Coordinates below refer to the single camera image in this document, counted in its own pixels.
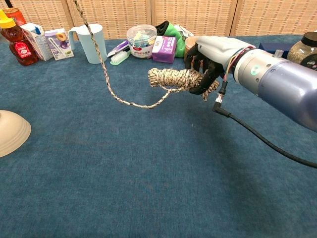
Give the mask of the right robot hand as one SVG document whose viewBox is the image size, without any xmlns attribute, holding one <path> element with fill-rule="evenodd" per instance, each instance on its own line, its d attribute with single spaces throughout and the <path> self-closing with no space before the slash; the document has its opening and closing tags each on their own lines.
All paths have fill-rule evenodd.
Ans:
<svg viewBox="0 0 317 238">
<path fill-rule="evenodd" d="M 203 94 L 218 77 L 224 77 L 230 58 L 244 48 L 255 46 L 236 38 L 199 36 L 195 45 L 185 55 L 185 68 L 198 71 L 203 62 L 203 79 L 198 86 L 189 90 L 195 95 Z"/>
</svg>

